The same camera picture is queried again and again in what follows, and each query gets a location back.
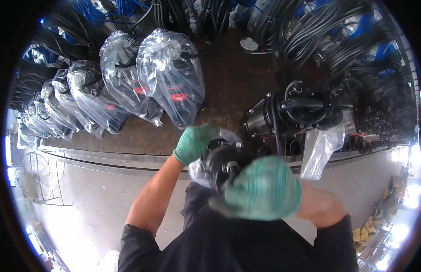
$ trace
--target black t-shirt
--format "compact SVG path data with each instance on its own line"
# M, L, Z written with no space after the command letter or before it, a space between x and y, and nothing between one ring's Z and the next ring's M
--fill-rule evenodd
M358 271L351 218L318 229L314 246L283 220L226 219L212 212L163 251L145 230L126 225L118 272Z

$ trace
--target wooden workbench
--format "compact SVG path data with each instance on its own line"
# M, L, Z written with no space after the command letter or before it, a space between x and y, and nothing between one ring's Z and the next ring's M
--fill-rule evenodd
M268 92L276 90L270 55L250 55L240 52L239 40L246 33L230 29L215 46L215 53L200 58L206 86L206 98L195 124L211 122L239 134L243 114ZM162 127L131 116L118 135L105 131L102 140L86 131L75 133L71 142L62 139L43 139L42 144L60 148L88 151L170 155L182 130L177 129L164 113Z

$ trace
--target green glove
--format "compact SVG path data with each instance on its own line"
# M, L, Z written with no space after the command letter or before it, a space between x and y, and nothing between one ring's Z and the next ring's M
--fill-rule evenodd
M187 166L200 158L212 139L218 137L218 128L206 123L198 127L187 127L183 132L177 148L173 151L175 158Z
M294 216L301 205L303 188L282 158L261 157L246 166L209 205L227 217L270 221Z

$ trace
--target plastic bag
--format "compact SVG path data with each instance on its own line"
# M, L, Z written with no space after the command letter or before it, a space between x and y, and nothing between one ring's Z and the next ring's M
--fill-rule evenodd
M102 128L118 134L130 113L108 94L99 63L76 61L67 72L67 81L79 108Z
M248 30L249 35L253 35L254 28L256 27L256 20L259 18L260 15L264 13L266 16L265 8L271 3L271 0L257 0L256 7L253 7L251 11L251 17L248 20L248 24L246 25L246 29Z
M233 11L230 11L229 15L229 27L233 28L245 28L250 20L252 10L254 7L242 7L237 5Z
M34 118L42 120L42 122L44 122L53 131L53 134L56 137L61 137L67 141L71 141L71 129L61 125L58 121L49 115L44 105L44 99L41 98L40 93L35 95L34 106L36 110L36 115L33 116Z
M53 132L44 123L39 123L37 119L32 118L28 111L20 115L23 124L37 137L54 138Z
M185 129L194 121L204 99L204 79L197 49L182 34L158 28L142 41L137 70L142 91L153 96L175 126Z
M48 80L43 84L40 96L42 99L44 99L44 106L47 113L54 120L56 120L61 125L71 129L73 132L78 132L82 129L82 125L79 123L76 116L61 106L58 99L56 99L52 80Z
M141 40L123 31L113 32L100 48L100 68L108 93L128 112L159 127L164 109L145 95L138 81L137 53Z
M103 128L99 126L88 114L79 108L74 100L69 84L67 82L67 70L59 69L52 80L55 98L68 112L76 116L77 120L82 124L86 131L93 134L97 139L102 139Z
M37 148L39 146L39 137L33 134L23 123L19 128L19 135L31 147Z
M225 129L225 128L219 128L219 134L218 137L215 139L225 139L228 142L236 143L236 142L242 142L238 135L236 135L233 131ZM194 182L197 182L198 184L210 188L210 181L205 176L203 163L201 158L199 158L196 161L191 162L188 165L188 172L189 176Z
M322 171L334 151L344 145L345 125L348 123L350 112L344 111L340 124L326 131L318 129L306 133L304 155L301 165L301 178L319 180Z

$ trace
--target black pants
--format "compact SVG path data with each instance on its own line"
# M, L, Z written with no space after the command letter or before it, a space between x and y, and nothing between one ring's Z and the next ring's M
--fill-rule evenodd
M189 183L185 190L185 206L180 212L183 215L183 231L200 216L215 212L209 208L208 204L209 197L215 194L211 188L206 188L196 182Z

